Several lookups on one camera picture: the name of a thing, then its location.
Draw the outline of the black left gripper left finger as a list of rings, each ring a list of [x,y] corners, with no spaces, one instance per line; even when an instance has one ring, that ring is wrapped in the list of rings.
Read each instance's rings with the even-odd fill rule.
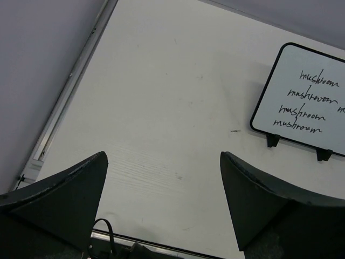
[[[105,152],[1,195],[1,252],[86,250],[108,167]]]

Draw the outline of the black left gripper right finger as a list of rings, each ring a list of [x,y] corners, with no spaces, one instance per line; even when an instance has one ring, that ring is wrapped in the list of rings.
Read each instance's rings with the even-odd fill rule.
[[[344,200],[297,187],[221,152],[220,171],[241,251],[344,251]]]

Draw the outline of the small black-framed whiteboard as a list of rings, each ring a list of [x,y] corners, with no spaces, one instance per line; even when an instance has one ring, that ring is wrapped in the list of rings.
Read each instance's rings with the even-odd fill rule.
[[[344,156],[344,59],[296,43],[284,44],[250,127]]]

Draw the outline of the black whiteboard stand foot left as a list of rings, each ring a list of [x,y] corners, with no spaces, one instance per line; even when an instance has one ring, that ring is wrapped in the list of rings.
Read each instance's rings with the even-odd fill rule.
[[[277,134],[268,133],[266,134],[266,138],[267,138],[267,146],[269,148],[276,147],[280,141],[280,135],[277,135]]]

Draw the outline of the black whiteboard stand foot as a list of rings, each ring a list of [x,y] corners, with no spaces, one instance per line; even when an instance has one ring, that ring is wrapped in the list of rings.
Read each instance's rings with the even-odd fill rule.
[[[280,135],[277,135],[277,134],[268,133],[266,134],[266,138],[267,138],[267,146],[269,148],[276,147],[280,141]]]
[[[330,149],[316,149],[316,156],[318,161],[328,161],[332,154],[333,151]]]

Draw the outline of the black whiteboard stand foot right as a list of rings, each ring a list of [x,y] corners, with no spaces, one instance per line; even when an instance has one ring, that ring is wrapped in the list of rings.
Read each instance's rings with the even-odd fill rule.
[[[332,154],[333,151],[330,149],[316,149],[316,156],[318,161],[328,161]]]

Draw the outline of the aluminium table frame rail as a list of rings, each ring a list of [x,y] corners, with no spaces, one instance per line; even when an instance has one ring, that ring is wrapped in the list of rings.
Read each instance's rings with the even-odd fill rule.
[[[59,98],[22,170],[17,177],[13,190],[17,190],[34,183],[45,162],[47,154],[55,139],[61,122],[79,86],[79,83],[87,69],[92,55],[100,41],[102,34],[111,18],[111,15],[118,2],[116,0],[104,1],[98,13],[95,24],[85,41],[78,59],[74,63],[69,77],[60,93]]]

